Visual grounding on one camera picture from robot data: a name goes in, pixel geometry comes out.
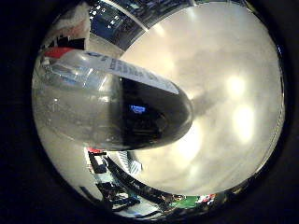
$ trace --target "green object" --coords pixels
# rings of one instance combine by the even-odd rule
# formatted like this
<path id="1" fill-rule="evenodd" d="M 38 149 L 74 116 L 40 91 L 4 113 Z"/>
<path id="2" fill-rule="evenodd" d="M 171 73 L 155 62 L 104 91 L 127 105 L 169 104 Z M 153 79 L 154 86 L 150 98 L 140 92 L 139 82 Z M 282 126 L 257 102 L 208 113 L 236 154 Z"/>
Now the green object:
<path id="1" fill-rule="evenodd" d="M 171 206 L 176 208 L 193 208 L 197 205 L 198 197 L 197 196 L 187 196 L 186 199 L 178 200 L 171 203 Z"/>

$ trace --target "glass window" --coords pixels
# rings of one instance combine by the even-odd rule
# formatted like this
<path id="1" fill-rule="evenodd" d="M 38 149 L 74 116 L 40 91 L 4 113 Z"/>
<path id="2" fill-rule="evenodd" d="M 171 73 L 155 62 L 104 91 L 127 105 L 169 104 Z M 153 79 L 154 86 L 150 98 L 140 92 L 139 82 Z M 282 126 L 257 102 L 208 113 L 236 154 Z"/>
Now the glass window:
<path id="1" fill-rule="evenodd" d="M 99 1 L 90 10 L 92 33 L 128 49 L 134 40 L 144 31 L 133 20 L 115 7 Z"/>
<path id="2" fill-rule="evenodd" d="M 187 0 L 112 0 L 123 7 L 149 28 L 156 22 L 190 4 Z"/>

